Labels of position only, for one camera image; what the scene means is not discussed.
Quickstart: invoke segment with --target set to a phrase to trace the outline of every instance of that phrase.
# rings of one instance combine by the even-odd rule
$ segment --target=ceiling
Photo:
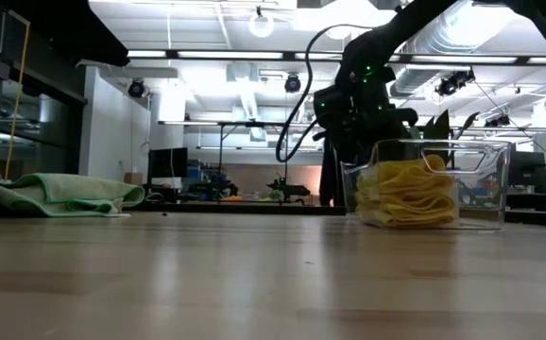
[[[300,51],[314,36],[313,30],[299,30],[305,9],[297,9],[297,1],[278,1],[263,5],[263,12],[274,18],[273,32],[259,38],[249,29],[255,2],[161,1],[159,5],[130,3],[129,0],[91,0],[94,13],[130,50],[132,49],[216,49]],[[335,40],[326,35],[315,44],[315,51],[342,51],[349,39]],[[527,19],[515,15],[500,33],[481,45],[475,53],[515,55],[546,55],[546,42]],[[231,61],[204,60],[133,60],[128,67],[175,68],[188,89],[186,110],[208,114],[210,111],[231,111],[241,105],[237,84],[227,81],[227,66]],[[281,70],[297,73],[306,82],[306,67],[302,62],[254,62],[260,70]],[[314,64],[315,82],[312,91],[333,83],[337,64]],[[531,104],[543,98],[546,90],[546,67],[474,67],[477,81],[498,104],[512,103],[515,115],[531,114]],[[258,106],[293,107],[300,93],[286,93],[283,80],[260,81],[253,87]],[[154,82],[157,91],[158,83]],[[449,110],[452,117],[467,116],[475,111],[495,107],[485,93],[470,84],[454,96],[439,102],[429,95],[433,87],[423,87],[420,93],[406,101],[397,100],[403,108],[413,108],[420,116],[438,115]]]

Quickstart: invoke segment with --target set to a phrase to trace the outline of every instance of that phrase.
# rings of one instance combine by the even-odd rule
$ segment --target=security camera
[[[285,80],[285,91],[288,93],[296,93],[300,90],[300,80],[298,75],[288,75]]]
[[[133,98],[145,98],[149,94],[149,89],[145,85],[143,78],[134,78],[128,86],[128,95]]]

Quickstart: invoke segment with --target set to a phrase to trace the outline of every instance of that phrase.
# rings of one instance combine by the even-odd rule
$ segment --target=green towel
[[[115,216],[144,196],[140,186],[78,175],[32,174],[0,184],[0,205],[49,217]]]

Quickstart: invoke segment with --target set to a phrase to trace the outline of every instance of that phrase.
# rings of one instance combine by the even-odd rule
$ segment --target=wooden table
[[[546,228],[0,220],[0,339],[546,339]]]

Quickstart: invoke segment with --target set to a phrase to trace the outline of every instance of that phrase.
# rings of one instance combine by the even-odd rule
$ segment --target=cardboard box
[[[142,173],[125,173],[124,174],[124,183],[142,185],[143,184],[143,174]]]

